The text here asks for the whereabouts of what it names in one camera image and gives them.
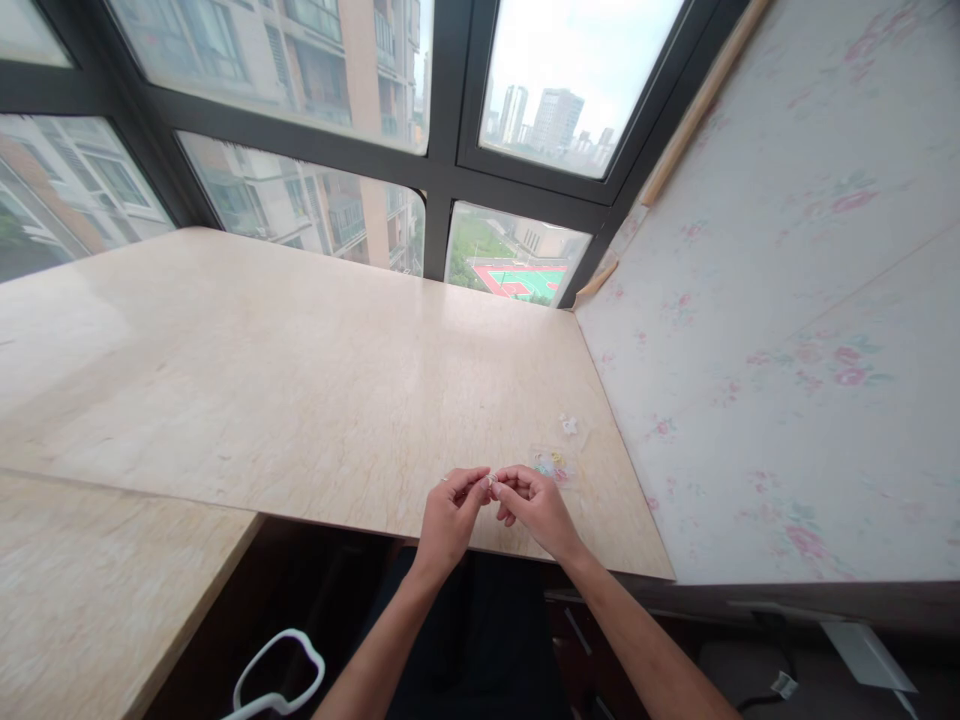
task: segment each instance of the forearm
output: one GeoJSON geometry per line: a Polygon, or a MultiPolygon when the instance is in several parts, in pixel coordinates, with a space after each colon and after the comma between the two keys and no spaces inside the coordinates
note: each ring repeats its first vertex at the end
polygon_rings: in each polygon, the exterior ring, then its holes
{"type": "Polygon", "coordinates": [[[383,718],[417,633],[440,584],[412,568],[356,654],[324,698],[314,720],[383,718]]]}
{"type": "Polygon", "coordinates": [[[739,718],[730,703],[585,547],[561,562],[653,720],[739,718]]]}

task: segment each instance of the wall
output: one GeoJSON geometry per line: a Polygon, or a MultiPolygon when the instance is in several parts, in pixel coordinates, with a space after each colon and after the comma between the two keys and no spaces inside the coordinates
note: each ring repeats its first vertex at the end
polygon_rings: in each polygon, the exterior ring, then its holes
{"type": "Polygon", "coordinates": [[[578,308],[680,582],[960,578],[958,37],[778,0],[578,308]]]}

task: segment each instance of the sports court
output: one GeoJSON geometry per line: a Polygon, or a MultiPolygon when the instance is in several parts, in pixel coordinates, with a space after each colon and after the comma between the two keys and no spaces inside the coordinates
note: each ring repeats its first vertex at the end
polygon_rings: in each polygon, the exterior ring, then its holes
{"type": "Polygon", "coordinates": [[[501,297],[529,300],[540,295],[553,300],[563,281],[566,267],[474,267],[490,292],[501,297]]]}

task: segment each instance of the sky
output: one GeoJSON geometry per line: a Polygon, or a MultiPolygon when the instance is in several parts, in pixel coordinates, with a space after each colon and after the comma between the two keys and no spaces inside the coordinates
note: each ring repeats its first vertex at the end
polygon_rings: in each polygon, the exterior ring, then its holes
{"type": "Polygon", "coordinates": [[[533,125],[543,89],[565,87],[584,99],[575,137],[588,130],[597,142],[606,127],[618,137],[681,4],[501,0],[486,107],[500,112],[507,87],[522,85],[529,92],[523,122],[533,125]]]}

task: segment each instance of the green court surface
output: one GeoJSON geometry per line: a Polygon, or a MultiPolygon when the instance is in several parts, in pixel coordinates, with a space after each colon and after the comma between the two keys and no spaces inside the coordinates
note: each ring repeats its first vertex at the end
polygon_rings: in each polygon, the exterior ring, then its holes
{"type": "MultiPolygon", "coordinates": [[[[507,290],[511,295],[515,293],[509,292],[509,289],[519,284],[525,287],[531,295],[541,295],[549,300],[553,300],[553,296],[556,295],[557,288],[563,280],[563,273],[551,271],[538,272],[533,270],[527,270],[525,272],[491,271],[490,277],[493,278],[497,285],[507,290]]],[[[518,294],[520,299],[526,299],[523,295],[524,293],[518,294]]]]}

